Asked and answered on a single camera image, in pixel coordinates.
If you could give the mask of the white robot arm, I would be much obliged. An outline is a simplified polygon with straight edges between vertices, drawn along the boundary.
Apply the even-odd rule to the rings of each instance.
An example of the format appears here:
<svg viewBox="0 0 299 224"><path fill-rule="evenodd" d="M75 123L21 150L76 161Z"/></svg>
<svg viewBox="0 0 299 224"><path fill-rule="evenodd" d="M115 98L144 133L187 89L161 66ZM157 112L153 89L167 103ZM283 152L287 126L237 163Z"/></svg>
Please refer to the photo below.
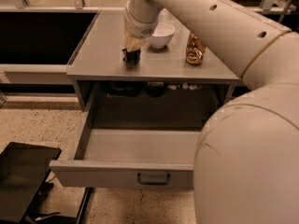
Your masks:
<svg viewBox="0 0 299 224"><path fill-rule="evenodd" d="M200 133L197 224L299 224L299 35L231 0L129 0L130 35L151 35L164 9L245 88Z"/></svg>

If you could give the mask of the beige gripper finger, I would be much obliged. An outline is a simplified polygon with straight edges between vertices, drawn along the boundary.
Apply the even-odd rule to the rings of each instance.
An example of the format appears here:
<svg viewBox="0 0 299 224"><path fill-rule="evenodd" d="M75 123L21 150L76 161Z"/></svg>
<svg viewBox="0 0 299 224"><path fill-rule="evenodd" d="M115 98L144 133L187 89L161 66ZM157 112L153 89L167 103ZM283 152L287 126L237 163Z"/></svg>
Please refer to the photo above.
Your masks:
<svg viewBox="0 0 299 224"><path fill-rule="evenodd" d="M126 25L124 25L123 33L124 33L124 46L128 52L131 52L132 51L131 37L130 37L130 34L128 32Z"/></svg>
<svg viewBox="0 0 299 224"><path fill-rule="evenodd" d="M138 38L133 36L131 38L130 51L137 51L141 49L145 44L146 44L145 38Z"/></svg>

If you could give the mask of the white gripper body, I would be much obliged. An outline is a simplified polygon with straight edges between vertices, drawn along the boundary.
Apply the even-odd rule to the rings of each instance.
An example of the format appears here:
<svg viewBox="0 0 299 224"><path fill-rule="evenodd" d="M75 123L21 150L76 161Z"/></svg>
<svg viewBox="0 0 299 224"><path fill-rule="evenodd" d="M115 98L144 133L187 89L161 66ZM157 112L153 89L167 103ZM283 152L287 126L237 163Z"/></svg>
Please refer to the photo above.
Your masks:
<svg viewBox="0 0 299 224"><path fill-rule="evenodd" d="M124 24L129 34L137 38L147 38L154 33L155 23L144 23L136 20L126 6L124 10Z"/></svg>

